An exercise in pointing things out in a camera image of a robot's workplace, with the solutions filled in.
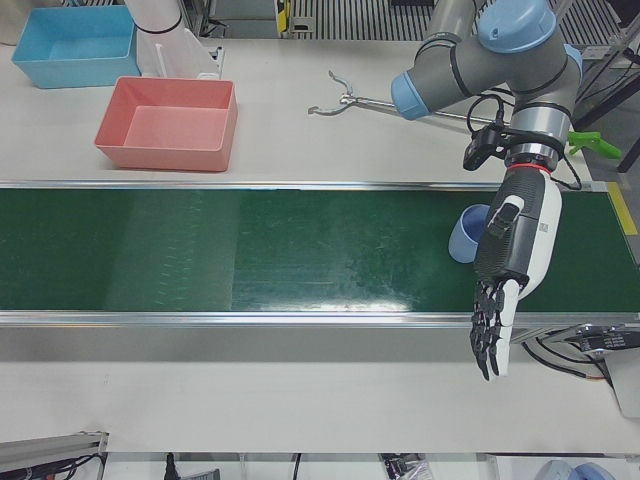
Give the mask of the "robot hand grey white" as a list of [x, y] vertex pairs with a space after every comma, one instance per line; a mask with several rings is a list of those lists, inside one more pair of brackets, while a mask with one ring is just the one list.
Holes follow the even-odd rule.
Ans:
[[508, 373], [517, 306], [546, 276], [561, 210], [560, 190], [546, 169], [506, 170], [474, 260], [477, 283], [469, 338], [485, 380]]

